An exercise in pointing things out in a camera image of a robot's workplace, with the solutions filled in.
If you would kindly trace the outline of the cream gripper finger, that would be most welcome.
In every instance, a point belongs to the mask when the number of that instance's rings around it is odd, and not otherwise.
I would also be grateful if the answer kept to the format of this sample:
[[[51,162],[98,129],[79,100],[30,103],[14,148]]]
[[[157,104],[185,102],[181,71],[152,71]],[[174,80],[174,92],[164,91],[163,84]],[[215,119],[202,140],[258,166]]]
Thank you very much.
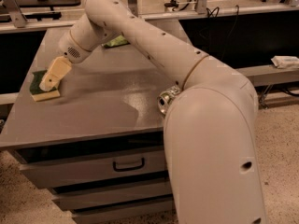
[[[46,74],[42,77],[39,88],[42,91],[52,90],[66,76],[71,68],[72,63],[64,56],[55,58],[50,64]]]

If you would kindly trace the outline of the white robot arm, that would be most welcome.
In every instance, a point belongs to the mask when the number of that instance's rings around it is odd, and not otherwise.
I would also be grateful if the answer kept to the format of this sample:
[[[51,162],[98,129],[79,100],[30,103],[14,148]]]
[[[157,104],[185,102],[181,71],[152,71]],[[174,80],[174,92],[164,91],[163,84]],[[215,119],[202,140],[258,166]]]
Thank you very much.
[[[255,152],[258,98],[242,74],[139,19],[120,0],[84,0],[40,87],[123,35],[180,88],[164,118],[164,151],[179,224],[266,224]]]

